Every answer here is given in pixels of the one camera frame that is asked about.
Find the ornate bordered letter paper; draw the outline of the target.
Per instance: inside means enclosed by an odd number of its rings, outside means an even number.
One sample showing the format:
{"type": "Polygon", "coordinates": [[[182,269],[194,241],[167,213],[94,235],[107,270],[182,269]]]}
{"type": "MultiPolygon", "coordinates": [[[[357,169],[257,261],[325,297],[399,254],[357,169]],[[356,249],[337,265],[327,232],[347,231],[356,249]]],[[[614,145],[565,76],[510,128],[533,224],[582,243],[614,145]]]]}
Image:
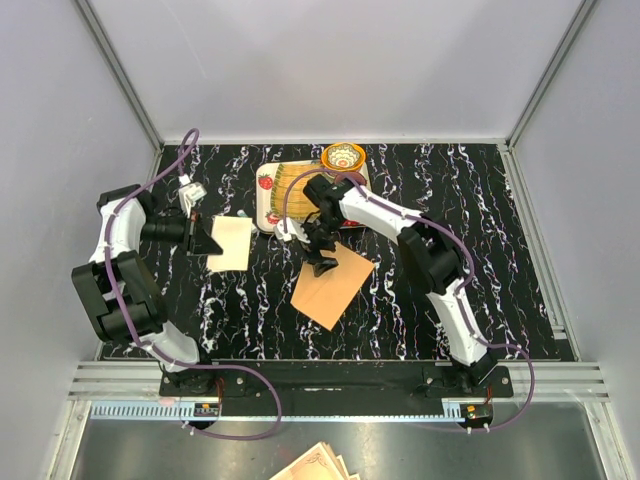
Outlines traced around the ornate bordered letter paper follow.
{"type": "Polygon", "coordinates": [[[215,216],[211,237],[222,254],[209,255],[207,268],[213,273],[246,271],[252,239],[252,221],[247,217],[215,216]]]}

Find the brown paper envelope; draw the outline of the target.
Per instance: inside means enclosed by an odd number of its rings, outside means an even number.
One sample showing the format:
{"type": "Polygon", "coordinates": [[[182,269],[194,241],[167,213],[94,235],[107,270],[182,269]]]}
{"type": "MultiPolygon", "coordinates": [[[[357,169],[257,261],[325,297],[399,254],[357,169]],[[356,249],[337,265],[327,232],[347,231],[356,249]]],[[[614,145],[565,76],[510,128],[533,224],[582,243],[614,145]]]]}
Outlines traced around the brown paper envelope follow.
{"type": "Polygon", "coordinates": [[[313,322],[331,331],[371,276],[374,263],[338,243],[336,251],[324,251],[338,262],[335,268],[315,277],[310,264],[301,268],[291,305],[313,322]]]}

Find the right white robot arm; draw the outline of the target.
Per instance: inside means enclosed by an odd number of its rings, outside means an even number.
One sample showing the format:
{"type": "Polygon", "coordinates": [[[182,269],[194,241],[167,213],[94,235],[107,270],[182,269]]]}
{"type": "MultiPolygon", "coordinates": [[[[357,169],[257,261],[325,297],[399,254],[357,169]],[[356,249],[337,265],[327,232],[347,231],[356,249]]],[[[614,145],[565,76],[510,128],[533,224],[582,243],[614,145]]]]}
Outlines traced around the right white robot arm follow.
{"type": "Polygon", "coordinates": [[[332,183],[317,173],[303,193],[319,212],[315,220],[298,227],[302,234],[298,241],[314,276],[322,278],[338,268],[338,261],[324,253],[336,250],[334,233],[345,222],[386,237],[397,246],[409,282],[428,297],[443,326],[457,367],[455,387],[470,397],[486,389],[497,359],[467,298],[473,262],[464,244],[425,214],[385,200],[349,179],[332,183]]]}

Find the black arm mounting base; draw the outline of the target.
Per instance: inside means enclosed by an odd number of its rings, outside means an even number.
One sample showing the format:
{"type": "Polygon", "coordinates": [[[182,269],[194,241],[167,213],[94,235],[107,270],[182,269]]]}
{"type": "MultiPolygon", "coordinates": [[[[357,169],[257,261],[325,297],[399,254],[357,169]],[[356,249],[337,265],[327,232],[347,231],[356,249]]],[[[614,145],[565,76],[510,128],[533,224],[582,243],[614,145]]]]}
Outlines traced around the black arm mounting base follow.
{"type": "Polygon", "coordinates": [[[266,360],[226,361],[213,370],[164,372],[159,394],[204,397],[220,392],[242,398],[268,391],[280,396],[295,391],[393,391],[427,398],[509,399],[514,395],[509,370],[496,366],[481,382],[462,367],[446,361],[266,360]]]}

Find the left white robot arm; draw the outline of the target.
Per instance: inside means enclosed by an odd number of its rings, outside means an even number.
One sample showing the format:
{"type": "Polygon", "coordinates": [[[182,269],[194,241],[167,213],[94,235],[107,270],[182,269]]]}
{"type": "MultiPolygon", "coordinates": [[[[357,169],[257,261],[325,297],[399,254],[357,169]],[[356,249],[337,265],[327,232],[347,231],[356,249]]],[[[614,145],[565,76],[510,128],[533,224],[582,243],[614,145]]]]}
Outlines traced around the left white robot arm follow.
{"type": "Polygon", "coordinates": [[[160,287],[139,253],[145,241],[170,243],[188,256],[220,256],[212,223],[199,213],[158,215],[151,192],[133,184],[104,192],[97,202],[101,231],[88,262],[71,279],[90,323],[104,343],[138,347],[158,361],[168,391],[218,394],[224,381],[196,340],[169,319],[160,287]]]}

